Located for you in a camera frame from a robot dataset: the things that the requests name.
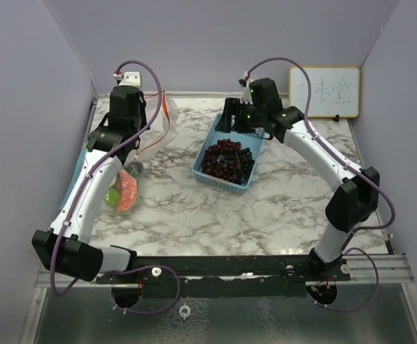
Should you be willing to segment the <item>clear bag orange zipper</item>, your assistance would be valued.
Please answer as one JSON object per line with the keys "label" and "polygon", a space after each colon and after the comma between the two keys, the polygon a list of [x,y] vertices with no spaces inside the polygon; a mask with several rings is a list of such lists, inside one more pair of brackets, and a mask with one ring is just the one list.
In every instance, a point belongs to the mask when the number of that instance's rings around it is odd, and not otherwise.
{"label": "clear bag orange zipper", "polygon": [[140,148],[135,157],[139,161],[149,161],[175,140],[178,124],[178,107],[168,93],[162,91],[162,102],[157,118],[150,130],[141,135]]}

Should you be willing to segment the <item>dark purple plum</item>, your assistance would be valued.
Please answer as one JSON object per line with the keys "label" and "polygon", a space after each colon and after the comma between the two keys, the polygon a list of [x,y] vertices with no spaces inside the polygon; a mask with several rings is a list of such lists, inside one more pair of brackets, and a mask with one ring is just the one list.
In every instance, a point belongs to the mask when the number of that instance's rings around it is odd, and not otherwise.
{"label": "dark purple plum", "polygon": [[125,166],[125,170],[131,177],[138,180],[143,173],[143,163],[141,161],[133,161]]}

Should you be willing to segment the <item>dark grape bunch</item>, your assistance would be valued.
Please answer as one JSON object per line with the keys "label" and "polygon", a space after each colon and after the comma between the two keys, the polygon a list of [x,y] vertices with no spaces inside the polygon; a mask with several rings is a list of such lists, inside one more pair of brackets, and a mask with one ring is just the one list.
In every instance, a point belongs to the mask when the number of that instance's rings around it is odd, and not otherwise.
{"label": "dark grape bunch", "polygon": [[222,139],[204,153],[202,172],[241,185],[249,179],[254,163],[250,148],[243,148],[239,141]]}

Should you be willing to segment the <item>watermelon slice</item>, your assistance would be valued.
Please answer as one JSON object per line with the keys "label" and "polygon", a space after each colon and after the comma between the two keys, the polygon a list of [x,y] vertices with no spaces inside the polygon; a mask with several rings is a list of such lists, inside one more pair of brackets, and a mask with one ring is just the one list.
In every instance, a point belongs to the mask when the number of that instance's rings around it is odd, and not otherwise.
{"label": "watermelon slice", "polygon": [[126,170],[120,170],[119,176],[121,190],[116,210],[117,212],[122,213],[130,209],[135,204],[138,196],[138,182],[131,177]]}

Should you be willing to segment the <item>clear bag blue zipper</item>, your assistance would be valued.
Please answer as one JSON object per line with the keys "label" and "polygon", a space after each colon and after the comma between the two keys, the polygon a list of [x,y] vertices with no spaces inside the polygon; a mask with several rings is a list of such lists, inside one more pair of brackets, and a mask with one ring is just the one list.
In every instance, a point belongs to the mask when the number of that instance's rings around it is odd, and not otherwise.
{"label": "clear bag blue zipper", "polygon": [[[83,145],[75,165],[69,188],[64,195],[62,203],[59,205],[60,211],[64,207],[68,196],[75,185],[77,177],[80,174],[86,152],[86,145]],[[115,177],[115,180],[110,184],[104,197],[105,203],[119,214],[131,210],[138,199],[138,186],[142,173],[143,163],[141,161],[132,161],[124,165]]]}

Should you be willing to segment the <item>green leaf vegetable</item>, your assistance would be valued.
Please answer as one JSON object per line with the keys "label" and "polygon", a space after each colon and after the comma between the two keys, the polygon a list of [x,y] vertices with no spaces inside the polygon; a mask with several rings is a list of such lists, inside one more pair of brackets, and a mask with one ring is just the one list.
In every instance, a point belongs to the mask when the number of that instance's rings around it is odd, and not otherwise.
{"label": "green leaf vegetable", "polygon": [[120,192],[114,189],[113,187],[110,187],[105,194],[104,201],[105,203],[111,207],[112,209],[116,209],[118,206],[118,201],[120,198]]}

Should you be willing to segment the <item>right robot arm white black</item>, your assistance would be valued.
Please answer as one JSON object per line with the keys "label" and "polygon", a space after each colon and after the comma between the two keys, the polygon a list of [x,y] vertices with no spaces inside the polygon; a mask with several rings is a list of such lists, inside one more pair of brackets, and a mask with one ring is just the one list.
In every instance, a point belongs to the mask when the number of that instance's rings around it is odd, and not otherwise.
{"label": "right robot arm white black", "polygon": [[325,280],[335,269],[355,228],[378,207],[380,174],[347,159],[319,136],[295,106],[284,107],[275,82],[262,78],[246,84],[241,97],[225,99],[219,132],[264,131],[302,156],[326,181],[332,198],[325,208],[327,227],[310,252],[308,271]]}

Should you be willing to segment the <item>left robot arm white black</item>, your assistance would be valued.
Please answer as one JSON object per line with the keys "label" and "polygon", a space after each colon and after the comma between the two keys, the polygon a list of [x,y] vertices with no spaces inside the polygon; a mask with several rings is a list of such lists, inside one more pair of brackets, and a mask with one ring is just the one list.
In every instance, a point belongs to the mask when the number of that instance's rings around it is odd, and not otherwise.
{"label": "left robot arm white black", "polygon": [[119,281],[135,279],[138,266],[121,248],[90,245],[92,230],[110,183],[128,154],[139,147],[138,132],[146,123],[146,102],[135,86],[118,85],[110,93],[110,110],[88,135],[77,180],[48,230],[37,230],[32,246],[48,270],[90,282],[110,272]]}

